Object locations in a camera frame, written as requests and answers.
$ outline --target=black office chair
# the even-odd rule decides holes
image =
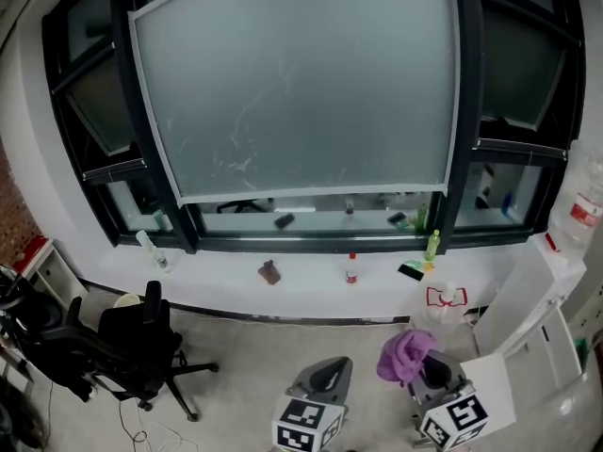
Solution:
[[[40,332],[41,342],[54,349],[86,357],[89,376],[107,388],[98,377],[107,377],[121,386],[123,392],[110,391],[118,400],[135,397],[139,407],[149,411],[149,400],[155,398],[164,383],[191,422],[199,420],[188,408],[174,377],[202,370],[218,372],[216,363],[188,365],[180,351],[182,336],[170,328],[170,304],[161,299],[161,283],[148,282],[144,302],[139,305],[105,310],[98,333],[78,319],[81,298],[72,301],[65,326]],[[180,366],[171,366],[173,359]]]

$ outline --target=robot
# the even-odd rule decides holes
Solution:
[[[277,449],[319,452],[341,432],[348,413],[351,370],[348,357],[335,357],[301,371],[281,395],[272,419],[272,443]]]

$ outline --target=red label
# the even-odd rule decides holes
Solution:
[[[569,215],[578,222],[581,222],[584,226],[594,228],[603,214],[603,208],[590,202],[581,194],[578,194],[574,207]]]

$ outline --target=chair armrest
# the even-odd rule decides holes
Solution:
[[[74,298],[69,305],[69,311],[67,312],[67,318],[65,320],[65,325],[68,327],[78,327],[81,326],[79,322],[79,311],[82,307],[82,297]]]
[[[161,283],[148,282],[147,291],[144,295],[144,309],[142,323],[152,325],[159,319],[161,312]]]

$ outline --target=frosted window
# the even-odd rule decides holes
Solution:
[[[140,11],[139,71],[181,202],[444,189],[454,8],[169,0]]]
[[[563,49],[543,32],[485,10],[483,114],[537,130],[557,87]]]

